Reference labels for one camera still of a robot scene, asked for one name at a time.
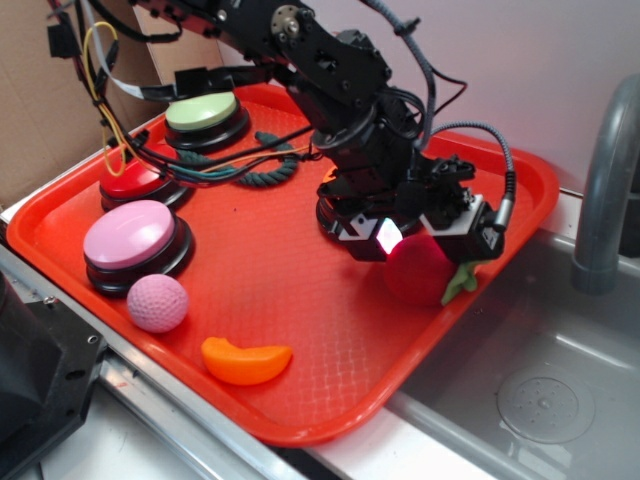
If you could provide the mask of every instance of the orange tray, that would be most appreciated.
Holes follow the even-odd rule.
[[[253,131],[284,135],[306,120],[273,86],[238,91]],[[149,127],[163,138],[163,119]],[[292,142],[302,146],[307,140]],[[234,148],[254,146],[253,135]],[[431,141],[433,156],[473,162],[471,182],[496,206],[504,188],[498,147],[457,134]],[[202,189],[178,210],[196,252],[179,281],[190,295],[186,320],[171,332],[146,333],[129,320],[124,300],[94,291],[85,275],[83,239],[103,215],[101,156],[56,181],[21,208],[10,245],[132,344],[244,429],[266,443],[300,447],[333,439],[369,419],[425,358],[460,315],[553,209],[558,181],[541,159],[514,151],[517,204],[506,250],[480,267],[479,288],[446,308],[403,304],[387,290],[382,265],[360,263],[327,240],[315,217],[316,189],[331,163],[308,162],[287,183],[266,190],[239,185]],[[240,347],[285,344],[293,358],[258,386],[218,382],[200,344],[227,337]]]

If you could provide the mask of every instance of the sink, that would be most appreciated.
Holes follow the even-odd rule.
[[[591,297],[572,251],[539,231],[388,407],[498,478],[638,478],[640,267]]]

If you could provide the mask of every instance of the sink drain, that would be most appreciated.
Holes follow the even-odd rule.
[[[539,443],[563,443],[589,428],[595,404],[584,383],[544,365],[510,375],[498,392],[498,410],[518,435]]]

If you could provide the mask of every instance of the pink golf ball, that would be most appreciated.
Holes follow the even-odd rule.
[[[147,275],[133,284],[127,294],[133,323],[151,333],[177,327],[189,309],[189,296],[178,281],[167,275]]]

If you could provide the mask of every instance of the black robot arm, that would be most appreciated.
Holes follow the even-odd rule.
[[[474,177],[473,165],[419,151],[429,112],[415,95],[389,86],[391,69],[367,35],[330,34],[299,1],[138,4],[152,16],[221,40],[255,64],[177,72],[182,97],[270,79],[286,88],[315,130],[315,147],[336,166],[333,179],[318,188],[318,220],[354,258],[385,260],[377,242],[385,219],[405,234],[426,225],[456,263],[502,253],[504,229],[493,228],[491,207],[460,184]]]

